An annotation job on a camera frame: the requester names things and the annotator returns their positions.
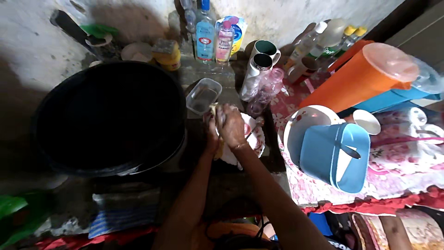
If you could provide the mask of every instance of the white wall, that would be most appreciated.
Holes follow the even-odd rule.
[[[211,0],[211,6],[217,16],[246,19],[243,47],[256,39],[281,47],[309,23],[329,18],[371,29],[402,1]],[[81,69],[87,51],[49,23],[54,9],[65,10],[80,24],[116,27],[125,42],[171,37],[180,30],[174,0],[0,0],[0,140],[25,134],[45,93]]]

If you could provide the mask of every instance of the hand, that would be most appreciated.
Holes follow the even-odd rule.
[[[217,127],[230,149],[247,143],[244,133],[244,119],[239,109],[225,103],[216,107]]]
[[[213,115],[211,115],[208,121],[208,130],[206,133],[206,148],[205,151],[215,155],[219,149],[219,136],[216,133],[216,120]]]

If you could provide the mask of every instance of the black handle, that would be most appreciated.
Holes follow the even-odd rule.
[[[101,58],[101,56],[99,56],[98,53],[94,50],[94,48],[92,48],[85,42],[85,40],[88,38],[86,32],[84,32],[66,12],[59,9],[55,10],[49,20],[52,25],[62,28],[65,33],[74,38],[74,40],[76,40],[88,51],[94,54],[97,59],[103,60],[103,58]]]

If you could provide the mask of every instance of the orange pitcher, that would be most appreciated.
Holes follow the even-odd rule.
[[[340,112],[390,89],[410,89],[418,66],[400,49],[382,43],[364,46],[342,68],[301,102]]]

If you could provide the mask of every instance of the yellow container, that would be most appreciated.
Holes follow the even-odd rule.
[[[175,71],[180,68],[180,50],[177,42],[174,42],[174,48],[171,54],[161,52],[152,52],[152,54],[162,68],[168,71]]]

